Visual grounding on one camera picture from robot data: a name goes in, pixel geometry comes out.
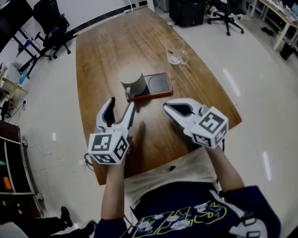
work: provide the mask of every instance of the green object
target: green object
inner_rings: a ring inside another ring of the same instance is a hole
[[[0,161],[0,166],[5,166],[5,162],[4,161]]]

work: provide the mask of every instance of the shirt sleeve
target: shirt sleeve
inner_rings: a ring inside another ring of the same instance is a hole
[[[128,238],[127,226],[123,219],[103,220],[96,227],[94,238]]]
[[[230,190],[224,194],[225,201],[243,211],[252,211],[256,219],[264,222],[268,237],[279,237],[281,223],[257,186]]]

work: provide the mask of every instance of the office chair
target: office chair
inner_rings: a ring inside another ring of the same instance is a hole
[[[231,13],[238,15],[243,13],[242,10],[242,0],[227,0],[227,3],[221,2],[221,0],[211,0],[211,6],[214,6],[217,10],[224,13],[224,15],[214,12],[213,16],[218,16],[217,18],[209,18],[208,23],[211,24],[212,21],[224,21],[226,24],[227,32],[226,34],[230,36],[229,24],[236,26],[241,30],[241,34],[244,33],[243,28],[235,23],[235,19],[229,17]]]
[[[75,38],[77,35],[69,35],[66,33],[70,24],[64,17],[64,14],[60,14],[56,0],[40,0],[34,5],[33,17],[39,22],[46,34],[43,39],[39,32],[35,39],[39,38],[43,41],[43,46],[47,49],[54,47],[53,58],[57,58],[56,53],[61,46],[65,46],[68,54],[71,53],[66,42]]]

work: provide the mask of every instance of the white floor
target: white floor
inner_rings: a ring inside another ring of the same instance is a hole
[[[247,185],[258,185],[279,216],[285,237],[298,223],[298,59],[272,50],[259,19],[241,21],[245,34],[222,23],[181,29],[184,40],[208,65],[243,122],[226,139],[225,153]],[[46,216],[67,205],[79,225],[99,220],[104,186],[81,167],[87,146],[78,105],[75,41],[71,55],[42,60],[25,87],[25,111],[12,118],[29,142],[28,156]]]

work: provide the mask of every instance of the navy blue shirt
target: navy blue shirt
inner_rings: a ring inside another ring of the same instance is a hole
[[[257,186],[220,198],[211,183],[174,182],[146,193],[133,212],[138,222],[131,232],[123,219],[101,220],[95,238],[278,238],[281,231]]]

